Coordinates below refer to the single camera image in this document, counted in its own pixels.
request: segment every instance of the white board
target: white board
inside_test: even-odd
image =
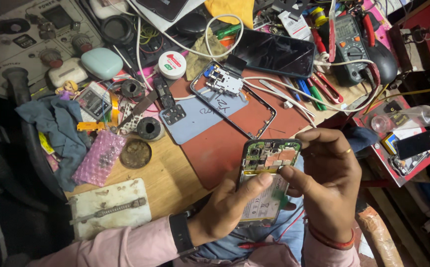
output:
[[[145,198],[146,205],[138,208],[124,209],[101,218],[89,219],[86,223],[74,225],[76,240],[91,240],[105,229],[123,226],[139,227],[152,220],[146,188],[142,178],[130,179],[114,185],[84,192],[70,198],[73,219],[93,214],[102,209],[110,209]]]

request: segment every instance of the black watch strap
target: black watch strap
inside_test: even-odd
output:
[[[170,216],[169,224],[172,238],[176,244],[177,253],[181,257],[187,257],[198,251],[198,248],[194,247],[192,240],[190,239],[190,233],[187,226],[187,215],[185,213]]]

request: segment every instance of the blue cloth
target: blue cloth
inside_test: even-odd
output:
[[[76,186],[72,175],[91,146],[87,133],[76,130],[76,124],[83,121],[78,102],[49,96],[27,102],[16,112],[26,122],[36,123],[38,131],[48,134],[52,148],[63,157],[54,175],[64,191],[72,192]]]
[[[301,155],[298,156],[295,167],[304,171],[304,159]],[[289,202],[296,204],[299,208],[302,205],[302,198],[289,197]],[[248,227],[235,229],[233,232],[241,234],[254,241],[262,241],[270,231],[279,226],[277,230],[271,234],[275,239],[278,239],[282,232],[294,221],[303,209],[301,208],[296,210],[296,214],[287,222],[285,221],[288,220],[295,211],[281,210],[276,223],[271,227]],[[293,224],[293,226],[291,226],[291,228],[289,228],[289,230],[284,234],[283,239],[281,239],[281,242],[286,243],[289,246],[292,254],[299,262],[301,262],[303,237],[304,224],[301,217]],[[199,246],[199,252],[194,256],[207,259],[226,259],[230,261],[237,258],[246,258],[251,254],[251,252],[253,252],[253,249],[239,248],[238,244],[244,242],[245,241],[229,235],[218,241]]]
[[[373,145],[378,141],[378,134],[364,127],[352,127],[342,131],[354,153]]]

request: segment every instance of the multimeter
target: multimeter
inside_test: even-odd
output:
[[[369,59],[365,50],[362,35],[354,16],[348,14],[336,18],[336,55],[334,63],[341,63],[356,59]],[[327,51],[329,51],[329,24],[325,23],[319,28]],[[339,85],[351,87],[359,84],[364,78],[360,71],[365,70],[367,63],[352,63],[341,66],[333,66]]]

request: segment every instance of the pink shirt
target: pink shirt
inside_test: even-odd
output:
[[[175,267],[216,266],[179,259],[170,231],[169,217],[160,218],[139,228],[107,229],[94,240],[73,243],[66,248],[29,263],[29,267],[153,267],[174,260]],[[355,248],[342,251],[323,245],[306,234],[304,260],[308,267],[358,267]],[[260,247],[247,260],[230,267],[299,267],[289,247],[284,244]]]

